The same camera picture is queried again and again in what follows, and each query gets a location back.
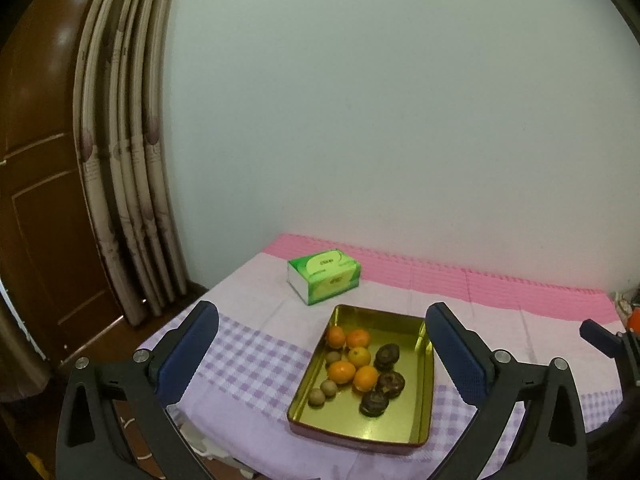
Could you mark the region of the dark mangosteen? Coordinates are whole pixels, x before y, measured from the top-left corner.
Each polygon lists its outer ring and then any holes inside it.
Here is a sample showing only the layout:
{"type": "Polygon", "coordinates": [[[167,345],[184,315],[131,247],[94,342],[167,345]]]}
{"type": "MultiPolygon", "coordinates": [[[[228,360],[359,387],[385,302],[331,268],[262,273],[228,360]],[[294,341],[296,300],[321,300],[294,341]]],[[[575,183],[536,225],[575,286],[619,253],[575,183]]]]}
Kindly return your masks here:
{"type": "Polygon", "coordinates": [[[388,370],[378,376],[375,391],[381,393],[386,399],[395,399],[401,395],[406,386],[405,377],[396,370],[388,370]]]}
{"type": "Polygon", "coordinates": [[[392,370],[400,357],[398,344],[384,344],[375,353],[374,367],[381,372],[392,370]]]}
{"type": "Polygon", "coordinates": [[[385,394],[372,390],[362,396],[359,411],[368,417],[378,417],[385,413],[388,404],[390,400],[385,394]]]}

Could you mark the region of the dark mangosteen by tin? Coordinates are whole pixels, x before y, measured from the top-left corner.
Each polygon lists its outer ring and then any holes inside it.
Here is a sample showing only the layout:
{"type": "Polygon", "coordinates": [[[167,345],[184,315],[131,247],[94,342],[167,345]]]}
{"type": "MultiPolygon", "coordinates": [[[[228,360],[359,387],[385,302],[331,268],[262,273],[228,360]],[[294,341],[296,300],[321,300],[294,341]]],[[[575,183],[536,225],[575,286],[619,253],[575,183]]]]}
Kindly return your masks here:
{"type": "Polygon", "coordinates": [[[386,399],[395,399],[401,395],[406,386],[405,377],[396,370],[388,370],[378,376],[375,391],[381,393],[386,399]]]}

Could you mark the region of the brown longan fruit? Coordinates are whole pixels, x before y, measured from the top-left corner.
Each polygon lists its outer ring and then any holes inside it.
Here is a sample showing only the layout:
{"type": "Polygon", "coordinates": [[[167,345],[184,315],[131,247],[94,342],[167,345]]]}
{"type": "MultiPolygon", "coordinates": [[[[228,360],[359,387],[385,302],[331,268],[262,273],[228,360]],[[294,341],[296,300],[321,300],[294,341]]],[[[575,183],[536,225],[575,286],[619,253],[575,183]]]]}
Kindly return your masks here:
{"type": "Polygon", "coordinates": [[[330,366],[331,364],[341,361],[342,355],[340,352],[331,351],[326,355],[326,365],[330,366]]]}
{"type": "Polygon", "coordinates": [[[332,399],[334,398],[334,396],[336,396],[338,387],[333,380],[326,379],[321,383],[320,390],[322,391],[322,393],[326,398],[332,399]]]}
{"type": "Polygon", "coordinates": [[[318,408],[326,403],[326,395],[320,388],[312,388],[308,393],[307,402],[310,406],[318,408]]]}

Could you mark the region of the beige patterned curtain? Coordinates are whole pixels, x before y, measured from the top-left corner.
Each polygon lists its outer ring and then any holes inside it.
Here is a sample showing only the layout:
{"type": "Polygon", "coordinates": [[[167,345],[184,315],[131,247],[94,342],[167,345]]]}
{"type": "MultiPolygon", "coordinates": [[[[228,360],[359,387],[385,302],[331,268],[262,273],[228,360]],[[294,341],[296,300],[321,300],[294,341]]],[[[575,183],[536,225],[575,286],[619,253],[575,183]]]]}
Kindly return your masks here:
{"type": "Polygon", "coordinates": [[[82,187],[105,270],[131,325],[186,294],[163,156],[171,0],[90,0],[73,88],[82,187]]]}

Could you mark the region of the orange bag at right edge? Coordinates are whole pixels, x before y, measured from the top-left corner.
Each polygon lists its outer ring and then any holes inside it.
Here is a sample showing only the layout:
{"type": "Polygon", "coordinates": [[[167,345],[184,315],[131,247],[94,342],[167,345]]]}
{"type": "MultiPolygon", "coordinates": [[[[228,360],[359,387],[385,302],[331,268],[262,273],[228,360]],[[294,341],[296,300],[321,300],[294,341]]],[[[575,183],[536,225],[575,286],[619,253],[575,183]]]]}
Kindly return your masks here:
{"type": "Polygon", "coordinates": [[[630,330],[635,335],[640,336],[640,309],[634,308],[632,310],[631,315],[627,320],[626,324],[627,330],[630,330]]]}

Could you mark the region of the green tissue pack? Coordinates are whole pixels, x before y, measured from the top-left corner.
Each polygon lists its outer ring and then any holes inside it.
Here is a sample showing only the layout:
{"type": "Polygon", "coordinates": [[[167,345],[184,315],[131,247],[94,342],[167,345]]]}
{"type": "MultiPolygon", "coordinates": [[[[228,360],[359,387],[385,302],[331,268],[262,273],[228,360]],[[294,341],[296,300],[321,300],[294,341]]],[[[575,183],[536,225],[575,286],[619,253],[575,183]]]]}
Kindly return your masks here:
{"type": "Polygon", "coordinates": [[[344,294],[359,286],[361,263],[341,249],[288,260],[286,278],[307,306],[344,294]]]}

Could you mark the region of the small orange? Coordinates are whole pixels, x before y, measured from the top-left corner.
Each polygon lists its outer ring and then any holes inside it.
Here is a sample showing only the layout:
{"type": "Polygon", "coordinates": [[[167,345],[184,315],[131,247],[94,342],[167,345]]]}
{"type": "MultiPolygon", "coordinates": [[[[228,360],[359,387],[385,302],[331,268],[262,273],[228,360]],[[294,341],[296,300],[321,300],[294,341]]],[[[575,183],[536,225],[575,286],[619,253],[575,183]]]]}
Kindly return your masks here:
{"type": "Polygon", "coordinates": [[[347,359],[354,367],[360,368],[371,363],[371,353],[366,347],[355,347],[347,352],[347,359]]]}
{"type": "Polygon", "coordinates": [[[333,325],[326,330],[326,345],[333,350],[342,350],[346,344],[346,334],[341,326],[333,325]]]}
{"type": "Polygon", "coordinates": [[[378,383],[378,370],[373,365],[358,368],[352,386],[361,393],[371,391],[378,383]]]}
{"type": "Polygon", "coordinates": [[[371,335],[363,328],[356,328],[356,330],[351,330],[346,335],[345,342],[346,347],[349,349],[368,348],[371,342],[371,335]]]}

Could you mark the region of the brown wooden door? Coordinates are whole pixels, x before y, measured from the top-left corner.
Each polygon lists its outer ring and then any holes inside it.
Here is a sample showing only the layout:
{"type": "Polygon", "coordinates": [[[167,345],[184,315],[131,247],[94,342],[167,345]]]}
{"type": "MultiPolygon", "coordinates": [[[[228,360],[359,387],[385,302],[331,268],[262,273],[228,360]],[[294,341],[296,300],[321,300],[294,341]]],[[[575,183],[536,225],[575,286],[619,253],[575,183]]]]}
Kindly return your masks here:
{"type": "Polygon", "coordinates": [[[54,365],[122,317],[94,238],[73,132],[90,2],[34,0],[1,50],[1,279],[54,365]]]}

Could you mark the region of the large orange fruit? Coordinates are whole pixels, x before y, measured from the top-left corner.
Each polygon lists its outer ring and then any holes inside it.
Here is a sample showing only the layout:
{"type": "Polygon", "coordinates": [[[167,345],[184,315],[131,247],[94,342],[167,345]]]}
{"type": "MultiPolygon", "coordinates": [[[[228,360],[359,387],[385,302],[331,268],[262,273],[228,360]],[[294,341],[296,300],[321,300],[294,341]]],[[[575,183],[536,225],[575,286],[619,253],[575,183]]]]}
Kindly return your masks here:
{"type": "Polygon", "coordinates": [[[329,380],[337,385],[347,385],[352,382],[356,374],[356,366],[348,361],[335,361],[326,370],[329,380]]]}

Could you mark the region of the small orange front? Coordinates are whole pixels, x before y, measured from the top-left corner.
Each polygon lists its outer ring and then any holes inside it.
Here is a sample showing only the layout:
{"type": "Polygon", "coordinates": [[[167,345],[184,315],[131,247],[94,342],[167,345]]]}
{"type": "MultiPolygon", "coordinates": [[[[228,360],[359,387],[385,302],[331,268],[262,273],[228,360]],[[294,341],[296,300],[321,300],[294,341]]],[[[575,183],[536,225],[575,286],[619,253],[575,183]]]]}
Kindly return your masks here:
{"type": "Polygon", "coordinates": [[[341,326],[333,325],[326,330],[326,345],[333,350],[342,350],[346,344],[346,334],[341,326]]]}

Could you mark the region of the gold toffee tin tray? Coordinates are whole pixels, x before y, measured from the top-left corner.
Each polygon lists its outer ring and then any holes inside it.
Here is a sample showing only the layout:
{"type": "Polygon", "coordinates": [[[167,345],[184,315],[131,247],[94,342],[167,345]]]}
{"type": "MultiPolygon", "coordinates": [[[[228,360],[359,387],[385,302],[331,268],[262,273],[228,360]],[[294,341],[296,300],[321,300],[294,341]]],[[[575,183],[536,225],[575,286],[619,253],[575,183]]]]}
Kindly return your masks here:
{"type": "Polygon", "coordinates": [[[430,434],[434,351],[417,316],[339,304],[286,419],[301,436],[407,454],[430,434]]]}

